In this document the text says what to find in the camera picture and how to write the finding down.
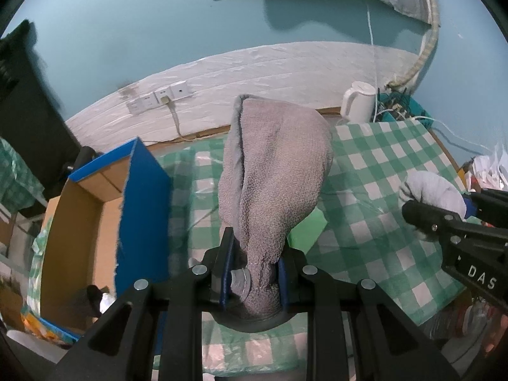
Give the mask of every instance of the pinkish gray cloth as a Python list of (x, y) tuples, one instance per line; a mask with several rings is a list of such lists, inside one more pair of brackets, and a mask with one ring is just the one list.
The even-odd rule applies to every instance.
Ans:
[(233, 273), (239, 317), (279, 312), (275, 264), (287, 234), (316, 206), (333, 160), (331, 140), (313, 109), (247, 94), (236, 99), (218, 198), (223, 228), (232, 226), (240, 243), (233, 268), (244, 272)]

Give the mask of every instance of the green checkered tablecloth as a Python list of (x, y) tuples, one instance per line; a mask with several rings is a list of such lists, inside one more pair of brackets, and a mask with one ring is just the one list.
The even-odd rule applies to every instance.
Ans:
[[(174, 182), (169, 223), (172, 275), (187, 268), (189, 257), (202, 259), (207, 249), (220, 243), (217, 186), (224, 141), (225, 136), (195, 141), (157, 157)], [(460, 179), (418, 122), (337, 126), (333, 150), (332, 169), (318, 201), (328, 225), (307, 254), (308, 262), (336, 279), (358, 282), (370, 277), (421, 324), (453, 300), (462, 286), (441, 270), (439, 244), (418, 241), (402, 219), (398, 188), (412, 170), (439, 173), (463, 191)], [(30, 274), (31, 281), (40, 274), (40, 266)], [(299, 314), (270, 331), (244, 334), (203, 313), (204, 371), (231, 376), (303, 366), (306, 327), (306, 314)]]
[(21, 156), (0, 138), (0, 204), (15, 213), (33, 205), (43, 190)]

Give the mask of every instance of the silver rivet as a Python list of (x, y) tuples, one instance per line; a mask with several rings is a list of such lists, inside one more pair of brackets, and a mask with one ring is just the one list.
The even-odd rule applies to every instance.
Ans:
[(376, 283), (372, 279), (362, 279), (360, 285), (366, 290), (372, 290), (376, 287)]
[(318, 273), (318, 269), (314, 265), (305, 265), (302, 272), (306, 275), (315, 275)]
[(138, 279), (134, 282), (134, 289), (142, 291), (148, 287), (148, 281), (146, 279)]
[(208, 271), (208, 268), (205, 265), (196, 265), (192, 267), (192, 273), (194, 275), (206, 274), (206, 271)]

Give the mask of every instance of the green paper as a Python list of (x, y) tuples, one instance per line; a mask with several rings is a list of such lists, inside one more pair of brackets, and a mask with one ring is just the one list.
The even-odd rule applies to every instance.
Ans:
[(289, 246), (307, 254), (318, 240), (321, 232), (324, 231), (327, 223), (323, 212), (315, 207), (310, 215), (291, 229), (288, 235)]

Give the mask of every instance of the wall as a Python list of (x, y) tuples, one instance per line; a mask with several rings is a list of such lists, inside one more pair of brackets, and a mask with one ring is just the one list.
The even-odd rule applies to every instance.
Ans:
[[(439, 0), (439, 7), (438, 47), (415, 99), (469, 141), (508, 145), (508, 43), (481, 0)], [(459, 164), (488, 153), (434, 127)]]
[[(425, 25), (369, 1), (375, 43), (417, 53)], [(364, 0), (26, 0), (34, 54), (64, 119), (128, 83), (260, 45), (370, 44)]]

